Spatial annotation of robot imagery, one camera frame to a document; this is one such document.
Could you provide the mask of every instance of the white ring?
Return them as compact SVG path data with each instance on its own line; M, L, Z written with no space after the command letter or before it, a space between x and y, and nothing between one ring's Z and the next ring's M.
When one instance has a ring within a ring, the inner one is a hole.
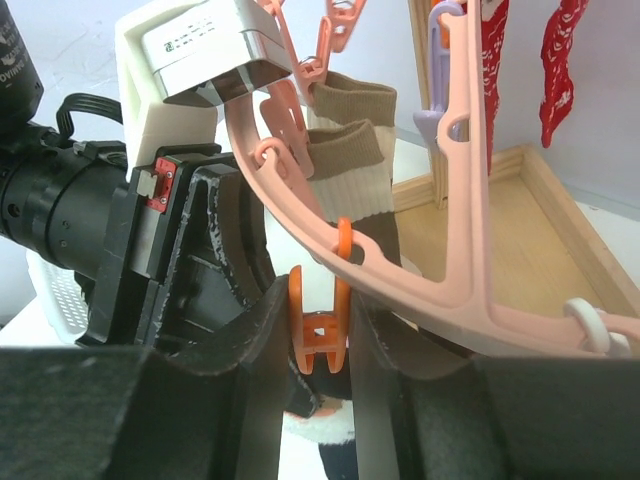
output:
M611 337L598 311L584 298L572 298L564 304L564 314L575 317L587 332L589 347L594 353L607 353Z

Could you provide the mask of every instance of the purple clothespin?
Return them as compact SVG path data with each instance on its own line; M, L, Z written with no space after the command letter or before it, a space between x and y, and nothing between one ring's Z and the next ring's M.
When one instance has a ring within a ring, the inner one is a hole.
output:
M442 35L440 33L440 24L438 23L438 18L443 13L458 16L463 15L464 11L459 3L445 0L434 5L429 13L429 55L427 58L429 71L427 76L431 105L429 110L414 113L413 122L420 131L430 152L438 150L436 143L438 123L448 107L447 92L449 90L450 54L449 49L442 46ZM458 125L454 126L452 135L453 138L458 138Z

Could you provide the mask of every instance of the striped sock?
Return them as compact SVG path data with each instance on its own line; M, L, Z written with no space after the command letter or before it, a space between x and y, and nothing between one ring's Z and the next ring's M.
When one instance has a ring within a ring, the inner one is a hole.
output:
M309 182L327 221L335 224L348 217L355 230L378 243L387 260L400 265L388 166L371 121L310 129L309 140L315 169Z
M398 93L391 87L329 72L324 84L314 85L313 97L314 107L307 109L309 128L339 128L357 120L370 120L389 178L393 178Z

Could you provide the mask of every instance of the wooden frame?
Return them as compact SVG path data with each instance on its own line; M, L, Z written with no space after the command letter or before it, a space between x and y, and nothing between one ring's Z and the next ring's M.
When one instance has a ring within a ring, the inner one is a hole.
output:
M409 0L423 107L429 105L426 26L430 2ZM432 174L394 186L402 253L431 280L444 276L446 159ZM609 313L640 317L640 290L535 148L494 155L490 177L494 295L501 304L561 316L582 297Z

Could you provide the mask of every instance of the sock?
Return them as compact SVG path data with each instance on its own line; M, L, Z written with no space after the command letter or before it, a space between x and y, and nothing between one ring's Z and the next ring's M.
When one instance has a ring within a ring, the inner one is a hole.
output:
M547 23L540 56L544 66L544 98L540 105L542 146L551 145L553 132L573 107L573 82L569 77L569 52L573 31L589 0L562 0Z
M329 72L324 84L314 85L313 97L314 107L307 110L309 128L338 128L357 120L370 120L388 176L393 178L398 93L391 87Z
M375 240L385 257L400 265L398 227L388 165L370 120L343 127L309 130L309 179L327 221L348 217L353 228ZM358 262L358 252L352 261Z
M463 9L466 12L466 4L463 5ZM498 72L508 13L509 0L482 0L482 77L489 173L491 173L491 154L493 153L493 126L500 107Z

